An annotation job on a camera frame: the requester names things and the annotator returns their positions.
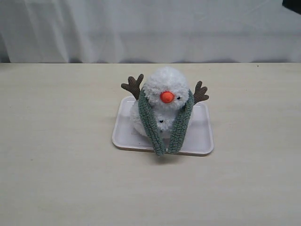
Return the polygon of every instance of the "wooden table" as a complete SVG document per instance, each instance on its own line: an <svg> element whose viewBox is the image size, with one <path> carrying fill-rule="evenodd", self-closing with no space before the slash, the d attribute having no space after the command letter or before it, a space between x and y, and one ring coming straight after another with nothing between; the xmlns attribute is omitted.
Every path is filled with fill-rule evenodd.
<svg viewBox="0 0 301 226"><path fill-rule="evenodd" d="M301 64L186 64L207 157L111 142L120 84L162 65L0 64L1 226L301 225Z"/></svg>

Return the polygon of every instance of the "green knitted scarf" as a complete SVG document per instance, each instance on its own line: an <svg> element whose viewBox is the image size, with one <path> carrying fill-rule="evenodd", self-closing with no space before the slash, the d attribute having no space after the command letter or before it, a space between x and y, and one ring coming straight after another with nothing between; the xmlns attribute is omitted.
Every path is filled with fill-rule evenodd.
<svg viewBox="0 0 301 226"><path fill-rule="evenodd" d="M166 147L163 139L160 136L160 131L157 127L153 109L149 104L143 89L140 91L138 106L141 122L143 124L146 135L152 143L156 155L164 155L166 152ZM178 115L173 122L173 128L167 151L168 153L176 154L182 148L193 106L194 97L191 90L189 90L188 101L186 102L185 106L179 110Z"/></svg>

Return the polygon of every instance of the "orange carrot nose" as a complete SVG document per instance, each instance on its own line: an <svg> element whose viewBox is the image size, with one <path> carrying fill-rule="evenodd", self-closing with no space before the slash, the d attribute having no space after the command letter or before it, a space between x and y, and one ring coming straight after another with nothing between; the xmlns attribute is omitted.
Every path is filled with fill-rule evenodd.
<svg viewBox="0 0 301 226"><path fill-rule="evenodd" d="M168 104L174 100L174 94L169 91L166 91L161 93L160 98L163 103Z"/></svg>

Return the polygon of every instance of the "plastic tray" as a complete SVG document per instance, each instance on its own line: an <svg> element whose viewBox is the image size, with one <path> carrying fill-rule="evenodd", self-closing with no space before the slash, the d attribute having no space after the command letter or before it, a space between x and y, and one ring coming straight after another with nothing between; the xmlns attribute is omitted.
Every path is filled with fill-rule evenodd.
<svg viewBox="0 0 301 226"><path fill-rule="evenodd" d="M130 121L130 109L135 102L133 96L126 97L121 101L113 135L113 144L122 150L153 151L147 137L140 135ZM185 140L180 155L204 156L214 149L213 135L206 104L199 102L193 107L193 118L187 129Z"/></svg>

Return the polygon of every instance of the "white curtain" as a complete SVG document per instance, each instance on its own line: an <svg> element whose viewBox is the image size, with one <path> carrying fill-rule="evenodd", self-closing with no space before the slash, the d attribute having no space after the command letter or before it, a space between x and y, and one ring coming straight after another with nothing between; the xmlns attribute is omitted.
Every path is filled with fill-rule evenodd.
<svg viewBox="0 0 301 226"><path fill-rule="evenodd" d="M0 0L13 63L301 62L282 0Z"/></svg>

